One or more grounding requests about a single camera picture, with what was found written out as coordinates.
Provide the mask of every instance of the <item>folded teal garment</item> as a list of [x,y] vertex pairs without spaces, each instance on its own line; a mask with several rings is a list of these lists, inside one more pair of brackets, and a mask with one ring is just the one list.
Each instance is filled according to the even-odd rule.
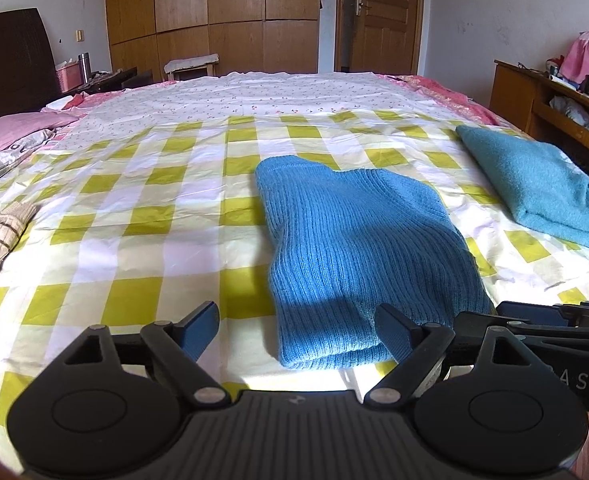
[[589,177],[561,150],[485,128],[456,131],[514,221],[589,247]]
[[[374,330],[381,303],[417,324],[452,326],[462,310],[489,313],[474,257],[430,186],[291,155],[262,161],[256,177],[274,242],[269,283],[284,366],[389,359]],[[409,340],[397,348],[412,350]]]

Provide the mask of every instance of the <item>stool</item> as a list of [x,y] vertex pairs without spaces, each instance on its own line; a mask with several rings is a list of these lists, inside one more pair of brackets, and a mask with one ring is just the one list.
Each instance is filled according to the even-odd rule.
[[185,81],[202,75],[214,76],[214,65],[218,62],[219,54],[191,57],[189,59],[175,59],[165,65],[163,70],[168,75],[168,81]]

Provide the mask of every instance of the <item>checkered bed sheet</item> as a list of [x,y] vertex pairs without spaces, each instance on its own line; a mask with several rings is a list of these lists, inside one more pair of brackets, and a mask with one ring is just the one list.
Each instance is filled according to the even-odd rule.
[[95,323],[135,332],[214,300],[222,326],[200,364],[232,392],[364,392],[379,380],[385,365],[293,372],[276,360],[272,248],[254,182],[270,156],[387,168],[430,184],[495,303],[589,299],[589,250],[512,222],[458,140],[459,124],[399,110],[231,116],[161,124],[22,163],[0,180],[0,209],[18,200],[38,206],[0,272],[2,459],[17,465],[4,428],[11,403]]

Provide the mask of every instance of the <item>wooden wardrobe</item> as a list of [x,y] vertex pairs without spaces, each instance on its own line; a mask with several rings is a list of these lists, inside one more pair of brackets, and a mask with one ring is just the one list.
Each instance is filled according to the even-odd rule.
[[106,0],[113,70],[164,79],[172,59],[219,54],[230,72],[315,73],[319,0]]

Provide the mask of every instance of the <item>doorway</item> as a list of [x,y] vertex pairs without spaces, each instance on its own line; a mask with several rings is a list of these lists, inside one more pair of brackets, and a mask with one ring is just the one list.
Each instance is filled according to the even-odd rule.
[[415,74],[423,0],[337,0],[335,70]]

